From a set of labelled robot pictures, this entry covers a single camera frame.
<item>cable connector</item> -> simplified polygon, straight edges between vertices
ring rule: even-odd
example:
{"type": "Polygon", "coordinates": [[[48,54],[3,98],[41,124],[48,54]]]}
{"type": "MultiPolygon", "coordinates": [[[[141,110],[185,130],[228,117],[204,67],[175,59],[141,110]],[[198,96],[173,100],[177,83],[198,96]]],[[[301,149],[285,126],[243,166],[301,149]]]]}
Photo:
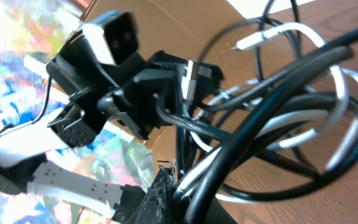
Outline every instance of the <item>cable connector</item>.
{"type": "Polygon", "coordinates": [[[197,74],[200,63],[190,59],[187,64],[186,77],[181,79],[181,92],[185,103],[193,101],[197,86],[197,74]]]}
{"type": "Polygon", "coordinates": [[[233,50],[251,50],[255,47],[258,47],[267,41],[269,41],[272,37],[279,34],[278,29],[275,29],[276,27],[265,30],[265,31],[259,31],[254,34],[249,35],[248,37],[245,37],[239,41],[237,41],[237,44],[235,47],[233,47],[233,50]]]}

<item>tangled cable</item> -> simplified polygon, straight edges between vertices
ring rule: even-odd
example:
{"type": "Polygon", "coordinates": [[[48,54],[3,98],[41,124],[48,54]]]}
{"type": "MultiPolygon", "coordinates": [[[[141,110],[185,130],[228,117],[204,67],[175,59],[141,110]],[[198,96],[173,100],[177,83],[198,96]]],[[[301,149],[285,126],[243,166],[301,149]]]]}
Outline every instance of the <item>tangled cable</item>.
{"type": "Polygon", "coordinates": [[[203,60],[212,45],[230,30],[248,24],[260,24],[258,32],[240,40],[236,50],[255,49],[257,80],[249,80],[242,85],[221,91],[193,118],[193,110],[182,108],[183,113],[172,116],[165,111],[165,94],[158,100],[157,111],[164,114],[165,121],[190,131],[190,141],[195,142],[207,154],[179,179],[174,199],[189,202],[185,221],[199,223],[208,211],[213,197],[236,203],[262,203],[287,200],[310,194],[330,184],[344,175],[358,161],[358,100],[349,95],[345,75],[358,84],[358,73],[337,65],[350,59],[353,51],[348,46],[358,41],[358,29],[325,43],[310,27],[300,24],[298,10],[294,7],[297,22],[282,24],[266,16],[273,1],[269,1],[264,16],[240,21],[218,33],[200,56],[203,60]],[[263,30],[264,23],[274,27],[263,30]],[[297,40],[291,30],[296,30],[297,40]],[[317,46],[315,51],[301,57],[300,33],[309,37],[317,46]],[[262,75],[259,47],[277,35],[285,34],[295,53],[293,63],[287,65],[269,78],[262,75]],[[335,91],[319,92],[308,85],[317,79],[331,75],[335,91]],[[252,86],[251,89],[236,95],[236,92],[252,86]],[[250,114],[233,133],[220,130],[220,125],[235,110],[244,106],[250,114]],[[205,119],[215,111],[227,110],[215,127],[205,119]],[[354,118],[342,142],[329,159],[325,172],[320,174],[298,148],[333,128],[348,111],[354,118]],[[288,133],[301,125],[323,120],[322,126],[291,136],[288,133]],[[215,147],[209,145],[210,139],[220,141],[215,147]],[[277,154],[275,151],[292,148],[299,162],[277,154]],[[255,156],[274,166],[309,177],[311,182],[280,192],[253,193],[236,189],[224,183],[224,179],[235,168],[255,156]]]}

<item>white connector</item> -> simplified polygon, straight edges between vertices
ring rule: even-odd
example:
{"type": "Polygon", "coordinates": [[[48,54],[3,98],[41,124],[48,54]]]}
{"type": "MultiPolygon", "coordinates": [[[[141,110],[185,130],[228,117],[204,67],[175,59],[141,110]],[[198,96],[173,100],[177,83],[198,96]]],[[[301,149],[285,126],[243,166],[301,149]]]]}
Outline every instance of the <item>white connector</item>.
{"type": "Polygon", "coordinates": [[[181,78],[181,92],[185,101],[193,101],[197,86],[197,74],[199,63],[189,60],[187,65],[186,77],[181,78]]]}
{"type": "Polygon", "coordinates": [[[250,50],[255,47],[258,47],[262,45],[266,39],[263,37],[262,32],[256,32],[254,34],[249,35],[248,37],[245,37],[239,41],[237,41],[237,44],[235,47],[233,47],[233,50],[250,50]]]}

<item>wooden surface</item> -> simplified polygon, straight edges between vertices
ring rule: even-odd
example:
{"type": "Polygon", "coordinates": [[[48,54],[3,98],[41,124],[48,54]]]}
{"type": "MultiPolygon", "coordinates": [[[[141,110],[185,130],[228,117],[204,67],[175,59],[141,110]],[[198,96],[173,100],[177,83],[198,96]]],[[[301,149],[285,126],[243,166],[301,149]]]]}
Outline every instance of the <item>wooden surface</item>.
{"type": "MultiPolygon", "coordinates": [[[[332,40],[358,27],[358,1],[317,0],[300,7],[302,21],[317,30],[326,40],[332,40]]],[[[290,11],[273,16],[283,22],[291,21],[290,11]]],[[[251,28],[239,29],[219,41],[207,58],[219,65],[225,73],[223,88],[238,85],[255,77],[252,52],[233,52],[234,43],[252,32],[251,28]]],[[[304,52],[312,49],[304,38],[304,52]]],[[[358,71],[358,43],[354,44],[356,56],[342,65],[358,71]]],[[[271,74],[293,60],[292,52],[285,38],[278,38],[262,49],[264,72],[271,74]]],[[[349,81],[351,92],[358,96],[357,85],[349,81]]],[[[316,84],[320,89],[333,89],[329,77],[316,84]]],[[[223,125],[232,131],[245,116],[235,113],[223,125]]],[[[334,152],[343,136],[348,122],[343,121],[326,136],[302,146],[302,150],[320,170],[334,152]]],[[[175,129],[165,128],[152,146],[156,160],[174,158],[175,129]]],[[[282,190],[306,182],[306,179],[287,173],[257,159],[251,159],[233,172],[226,182],[244,190],[257,192],[282,190]]],[[[358,223],[358,165],[341,180],[309,196],[286,202],[259,205],[240,205],[223,202],[224,207],[238,223],[358,223]]]]}

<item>colorful painting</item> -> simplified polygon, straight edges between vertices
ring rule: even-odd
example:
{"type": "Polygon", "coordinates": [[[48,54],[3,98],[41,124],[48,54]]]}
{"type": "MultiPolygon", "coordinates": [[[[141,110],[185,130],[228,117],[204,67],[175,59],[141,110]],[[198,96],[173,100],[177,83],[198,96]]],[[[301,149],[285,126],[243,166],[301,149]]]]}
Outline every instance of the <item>colorful painting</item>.
{"type": "MultiPolygon", "coordinates": [[[[34,119],[44,103],[42,77],[24,67],[31,55],[46,63],[63,45],[78,19],[66,1],[0,0],[0,129],[34,119]],[[71,18],[71,22],[60,21],[71,18]]],[[[54,98],[47,113],[65,105],[54,98]]],[[[105,128],[96,140],[79,149],[47,153],[57,164],[104,182],[139,185],[146,189],[154,177],[151,153],[136,141],[105,128]]],[[[80,205],[58,198],[0,193],[0,223],[112,223],[80,205]]]]}

